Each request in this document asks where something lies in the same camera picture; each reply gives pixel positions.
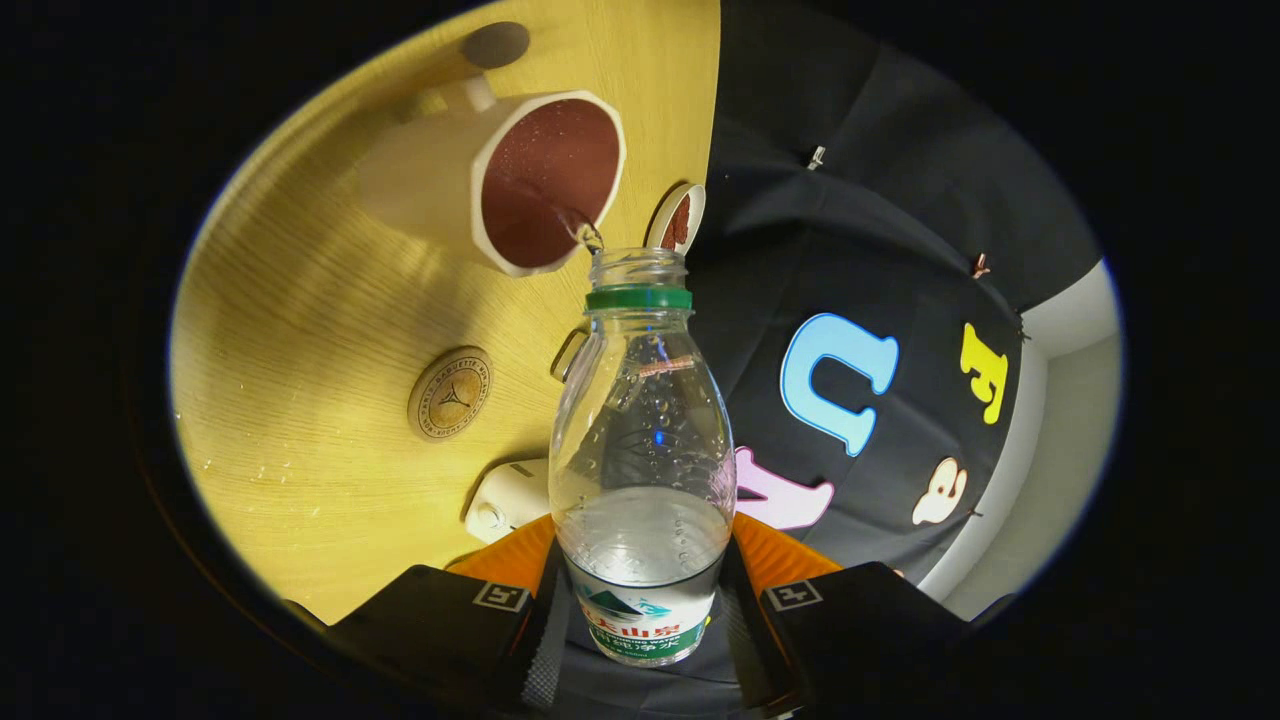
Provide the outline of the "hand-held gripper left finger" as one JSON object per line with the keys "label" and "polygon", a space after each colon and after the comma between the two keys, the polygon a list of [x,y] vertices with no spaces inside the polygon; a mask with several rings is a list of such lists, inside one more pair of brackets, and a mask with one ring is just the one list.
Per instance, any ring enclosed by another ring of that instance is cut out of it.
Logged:
{"label": "hand-held gripper left finger", "polygon": [[545,714],[573,602],[550,516],[462,561],[413,565],[325,623],[287,609],[326,644],[323,667],[408,714]]}

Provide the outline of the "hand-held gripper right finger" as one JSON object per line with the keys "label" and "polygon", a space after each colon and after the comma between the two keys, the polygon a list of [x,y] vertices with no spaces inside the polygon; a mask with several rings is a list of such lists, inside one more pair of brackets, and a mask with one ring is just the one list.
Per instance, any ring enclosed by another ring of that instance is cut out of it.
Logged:
{"label": "hand-held gripper right finger", "polygon": [[844,568],[745,514],[719,571],[740,692],[765,716],[837,716],[920,700],[969,621],[882,562]]}

